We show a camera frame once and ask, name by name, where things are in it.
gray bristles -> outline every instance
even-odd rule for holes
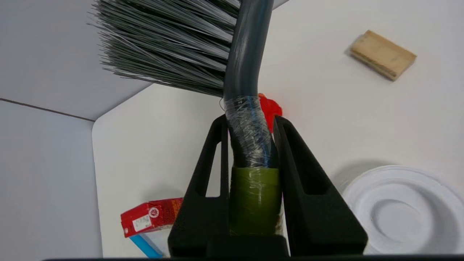
[[[222,97],[239,0],[96,0],[106,70]]]

plastic wrap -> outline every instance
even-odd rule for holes
[[[225,101],[224,105],[232,132],[232,147],[234,142],[239,144],[239,149],[233,147],[236,160],[234,164],[238,167],[272,167],[272,136],[261,110],[259,98],[239,96]]]
[[[282,190],[271,153],[273,140],[259,98],[240,96],[224,104],[234,151],[231,234],[279,233]]]

white surface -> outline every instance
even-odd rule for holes
[[[102,256],[91,129],[0,101],[0,260]]]
[[[104,257],[144,257],[124,238],[121,213],[145,201],[183,197],[211,123],[222,114],[216,97],[153,85],[95,122]],[[219,184],[219,166],[215,160],[213,184]],[[219,186],[208,187],[208,195],[219,195]]]
[[[464,194],[462,10],[464,2],[452,0],[289,1],[272,14],[259,91],[279,102],[340,189],[366,170],[401,164]],[[346,55],[367,29],[418,55],[397,81]],[[140,255],[124,240],[119,215],[183,195],[222,114],[218,103],[153,85],[97,120],[104,256]]]
[[[150,85],[102,69],[93,1],[0,1],[0,98],[95,120]]]
[[[464,202],[429,173],[379,167],[351,182],[343,198],[369,237],[365,254],[464,253]]]
[[[283,5],[285,2],[287,2],[288,0],[274,0],[274,6],[273,8],[276,9],[277,7]]]

paper plate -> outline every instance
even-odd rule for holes
[[[369,170],[343,198],[369,237],[364,254],[464,253],[464,201],[422,170]]]

